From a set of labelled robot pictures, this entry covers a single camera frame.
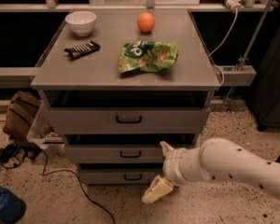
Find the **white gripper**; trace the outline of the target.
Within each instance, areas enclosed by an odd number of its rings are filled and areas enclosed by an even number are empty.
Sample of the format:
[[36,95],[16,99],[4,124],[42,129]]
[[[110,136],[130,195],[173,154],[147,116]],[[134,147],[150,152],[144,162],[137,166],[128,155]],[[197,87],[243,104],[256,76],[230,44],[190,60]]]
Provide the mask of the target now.
[[156,202],[170,193],[174,185],[180,187],[191,182],[203,181],[198,147],[174,149],[165,141],[160,141],[160,145],[165,157],[162,167],[165,177],[157,175],[153,179],[142,197],[143,203]]

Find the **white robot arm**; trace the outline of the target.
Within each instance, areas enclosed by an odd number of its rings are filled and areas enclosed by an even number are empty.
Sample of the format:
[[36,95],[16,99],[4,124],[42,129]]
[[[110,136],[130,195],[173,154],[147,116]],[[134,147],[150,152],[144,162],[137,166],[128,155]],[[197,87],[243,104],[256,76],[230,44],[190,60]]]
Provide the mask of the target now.
[[280,201],[280,162],[265,160],[224,138],[199,147],[174,148],[161,142],[164,163],[142,197],[154,203],[175,187],[192,182],[237,182],[262,189]]

